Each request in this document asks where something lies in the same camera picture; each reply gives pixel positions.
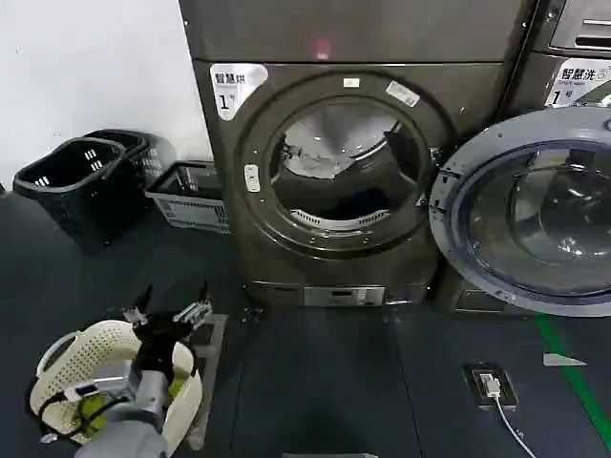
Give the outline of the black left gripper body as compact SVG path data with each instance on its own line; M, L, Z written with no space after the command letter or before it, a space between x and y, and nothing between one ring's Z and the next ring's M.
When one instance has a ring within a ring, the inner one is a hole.
M194 325L182 320L175 321L173 312L159 312L149 315L147 323L135 325L133 330L140 340L134 370L156 371L163 374L167 381L173 381L175 346L190 337Z

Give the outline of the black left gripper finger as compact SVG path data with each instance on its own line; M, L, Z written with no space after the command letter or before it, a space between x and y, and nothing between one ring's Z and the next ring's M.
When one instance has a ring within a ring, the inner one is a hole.
M153 285L149 284L136 299L129 305L121 309L124 319L132 325L134 329L144 328L149 324L146 314L149 301L152 296Z
M199 290L197 299L173 317L173 322L180 324L187 335L190 335L203 324L212 313L213 305L209 294L208 282L205 281Z

